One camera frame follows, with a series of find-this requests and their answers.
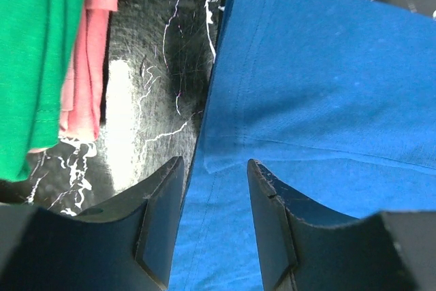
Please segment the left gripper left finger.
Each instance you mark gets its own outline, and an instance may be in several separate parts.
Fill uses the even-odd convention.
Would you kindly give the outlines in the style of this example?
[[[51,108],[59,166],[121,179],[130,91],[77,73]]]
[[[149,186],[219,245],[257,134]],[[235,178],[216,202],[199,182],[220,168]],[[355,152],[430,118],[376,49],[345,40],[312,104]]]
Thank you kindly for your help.
[[[76,216],[1,205],[2,290],[167,290],[184,162]]]

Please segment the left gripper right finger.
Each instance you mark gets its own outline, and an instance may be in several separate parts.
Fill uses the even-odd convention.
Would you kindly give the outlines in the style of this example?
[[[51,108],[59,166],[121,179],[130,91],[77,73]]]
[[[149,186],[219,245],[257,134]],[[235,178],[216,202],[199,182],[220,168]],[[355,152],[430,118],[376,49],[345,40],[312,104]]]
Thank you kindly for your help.
[[[435,213],[334,211],[251,159],[247,179],[265,290],[434,290]]]

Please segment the blue t shirt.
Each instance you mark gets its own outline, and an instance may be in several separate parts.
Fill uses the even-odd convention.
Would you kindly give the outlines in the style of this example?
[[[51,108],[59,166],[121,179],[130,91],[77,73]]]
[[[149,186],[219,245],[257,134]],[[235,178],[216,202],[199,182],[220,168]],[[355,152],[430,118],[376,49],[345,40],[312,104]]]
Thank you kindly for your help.
[[[171,290],[260,290],[247,162],[354,217],[435,208],[435,21],[226,0]]]

